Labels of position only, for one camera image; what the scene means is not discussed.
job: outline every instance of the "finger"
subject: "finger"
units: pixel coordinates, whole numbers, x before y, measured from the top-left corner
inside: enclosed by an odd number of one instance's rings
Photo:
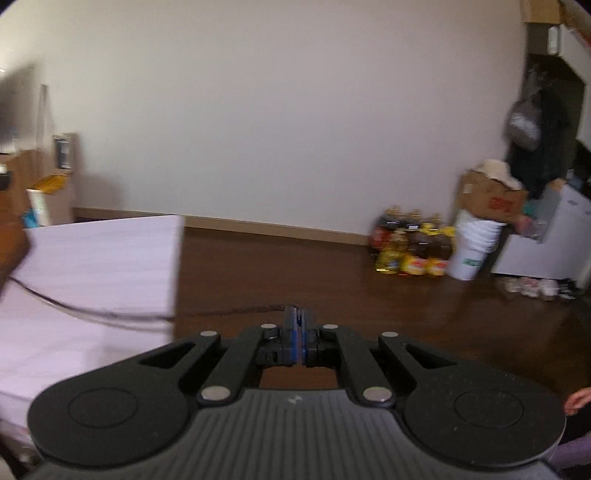
[[[566,402],[564,402],[564,404],[568,405],[570,407],[573,407],[574,405],[579,403],[582,399],[585,399],[587,397],[587,395],[588,395],[588,393],[584,392],[584,391],[575,392],[566,399]]]
[[[591,398],[580,398],[572,404],[572,408],[583,408],[589,401],[591,401]]]

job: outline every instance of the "black cable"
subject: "black cable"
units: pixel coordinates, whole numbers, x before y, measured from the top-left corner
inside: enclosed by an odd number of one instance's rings
[[[174,317],[166,317],[160,314],[133,314],[133,313],[115,313],[115,312],[106,312],[104,310],[96,310],[96,309],[87,309],[84,307],[78,307],[75,305],[70,305],[68,303],[52,299],[47,295],[38,292],[37,290],[31,288],[26,283],[22,282],[21,280],[9,275],[8,278],[12,280],[15,284],[20,286],[23,290],[30,293],[31,295],[42,299],[53,305],[54,307],[58,307],[60,309],[68,310],[73,313],[81,313],[84,315],[90,315],[93,317],[104,318],[108,320],[126,320],[132,322],[146,322],[147,320],[168,320],[171,321]],[[188,311],[188,312],[178,312],[176,316],[183,316],[183,317],[213,317],[213,316],[228,316],[228,315],[237,315],[237,314],[245,314],[245,313],[269,313],[269,312],[282,312],[287,307],[298,307],[297,305],[293,304],[285,304],[285,303],[271,303],[268,305],[254,305],[251,307],[241,307],[229,310],[195,310],[195,311]]]

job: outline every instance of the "gray backpack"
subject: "gray backpack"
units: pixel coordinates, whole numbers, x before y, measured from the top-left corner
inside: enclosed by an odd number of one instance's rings
[[[523,99],[513,105],[507,121],[507,136],[514,144],[530,152],[538,148],[541,139],[542,110],[535,104],[539,91],[537,74],[535,70],[530,70],[523,90]]]

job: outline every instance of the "hat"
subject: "hat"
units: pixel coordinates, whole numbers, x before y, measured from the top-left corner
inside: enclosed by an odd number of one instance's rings
[[[502,160],[495,160],[489,158],[485,160],[482,165],[474,171],[483,173],[492,180],[498,180],[511,190],[521,190],[523,186],[521,182],[511,176],[509,173],[509,165]]]

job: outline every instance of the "yellow bottle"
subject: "yellow bottle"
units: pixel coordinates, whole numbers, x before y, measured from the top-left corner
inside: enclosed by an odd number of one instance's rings
[[[409,275],[423,275],[427,266],[429,230],[432,224],[424,223],[420,229],[408,234],[408,252],[402,262],[402,271]]]
[[[394,275],[400,270],[408,246],[404,228],[397,228],[390,236],[388,244],[379,253],[375,263],[377,272]]]
[[[449,259],[453,253],[453,241],[456,229],[452,226],[440,228],[429,232],[431,240],[429,259],[427,260],[427,273],[435,277],[445,275]]]
[[[439,215],[438,213],[433,215],[433,218],[430,220],[430,223],[432,225],[431,230],[438,231],[439,233],[439,229],[441,228],[441,215]]]

